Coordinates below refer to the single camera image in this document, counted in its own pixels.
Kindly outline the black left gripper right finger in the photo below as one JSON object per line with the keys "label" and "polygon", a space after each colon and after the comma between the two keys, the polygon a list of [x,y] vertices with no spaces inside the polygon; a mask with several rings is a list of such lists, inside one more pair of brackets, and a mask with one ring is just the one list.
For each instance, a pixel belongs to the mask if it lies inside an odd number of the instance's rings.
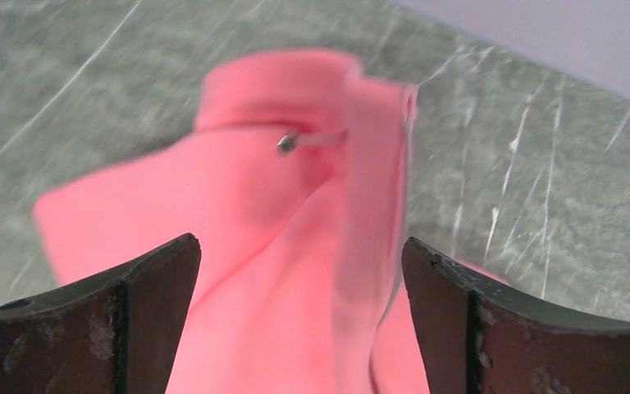
{"label": "black left gripper right finger", "polygon": [[416,238],[401,264],[431,392],[630,394],[630,322],[536,298]]}

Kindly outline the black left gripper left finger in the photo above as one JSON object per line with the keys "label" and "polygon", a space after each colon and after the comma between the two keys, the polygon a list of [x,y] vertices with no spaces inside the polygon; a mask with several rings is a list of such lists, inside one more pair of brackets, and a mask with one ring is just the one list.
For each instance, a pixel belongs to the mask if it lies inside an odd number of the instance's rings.
{"label": "black left gripper left finger", "polygon": [[184,234],[0,306],[0,393],[163,393],[199,272]]}

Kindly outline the pink zip-up jacket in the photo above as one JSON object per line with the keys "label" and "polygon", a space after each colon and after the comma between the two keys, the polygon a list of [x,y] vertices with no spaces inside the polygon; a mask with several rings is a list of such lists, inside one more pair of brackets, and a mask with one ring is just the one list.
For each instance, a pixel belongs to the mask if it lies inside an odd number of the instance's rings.
{"label": "pink zip-up jacket", "polygon": [[170,393],[426,393],[400,266],[417,94],[332,50],[226,62],[188,136],[39,198],[53,271],[198,238]]}

